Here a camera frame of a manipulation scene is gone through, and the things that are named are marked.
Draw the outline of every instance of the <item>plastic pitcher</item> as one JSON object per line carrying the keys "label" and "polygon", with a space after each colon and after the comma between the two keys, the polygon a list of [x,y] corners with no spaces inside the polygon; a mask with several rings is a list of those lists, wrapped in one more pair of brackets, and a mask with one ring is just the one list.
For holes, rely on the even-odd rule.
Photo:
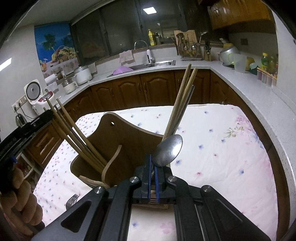
{"label": "plastic pitcher", "polygon": [[247,56],[243,54],[233,54],[234,70],[240,73],[246,72]]}

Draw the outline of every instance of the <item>blue poster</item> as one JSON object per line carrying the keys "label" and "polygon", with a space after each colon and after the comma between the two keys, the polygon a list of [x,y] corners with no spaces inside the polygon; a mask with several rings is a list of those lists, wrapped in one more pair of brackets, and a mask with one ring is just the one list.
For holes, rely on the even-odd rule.
{"label": "blue poster", "polygon": [[62,70],[69,74],[78,67],[68,23],[35,27],[34,32],[40,68],[45,78]]}

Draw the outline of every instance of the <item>table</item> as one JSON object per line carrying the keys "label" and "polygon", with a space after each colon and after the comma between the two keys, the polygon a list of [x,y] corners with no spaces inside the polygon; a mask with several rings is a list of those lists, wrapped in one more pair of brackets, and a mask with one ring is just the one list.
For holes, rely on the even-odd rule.
{"label": "table", "polygon": [[[163,134],[172,106],[114,111],[145,130]],[[76,123],[89,136],[104,113],[81,117]],[[183,147],[171,163],[175,176],[189,185],[213,186],[239,211],[276,240],[278,222],[276,187],[266,150],[250,121],[232,105],[189,105],[178,127]],[[90,188],[74,176],[70,164],[77,153],[66,142],[46,166],[34,194],[42,206],[45,225],[65,211],[66,201],[80,198]],[[176,240],[173,209],[133,206],[128,241]]]}

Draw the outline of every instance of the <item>human hand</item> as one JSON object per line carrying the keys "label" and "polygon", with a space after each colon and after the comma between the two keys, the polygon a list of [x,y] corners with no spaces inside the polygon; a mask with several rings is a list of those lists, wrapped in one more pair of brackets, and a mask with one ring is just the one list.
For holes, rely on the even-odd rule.
{"label": "human hand", "polygon": [[[15,228],[27,236],[33,232],[25,225],[37,225],[42,221],[42,207],[37,203],[37,198],[31,193],[31,185],[26,180],[22,171],[15,168],[13,171],[13,186],[18,190],[17,194],[11,191],[0,196],[0,208],[13,223]],[[19,219],[13,212],[12,208],[21,211],[22,217]]]}

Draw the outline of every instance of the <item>spoon bowl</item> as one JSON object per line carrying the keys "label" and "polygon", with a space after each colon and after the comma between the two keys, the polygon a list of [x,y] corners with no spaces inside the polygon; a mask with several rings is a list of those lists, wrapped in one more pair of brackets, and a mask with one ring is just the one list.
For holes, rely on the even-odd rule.
{"label": "spoon bowl", "polygon": [[170,164],[179,154],[183,145],[180,135],[172,135],[159,143],[152,154],[152,162],[157,167]]}

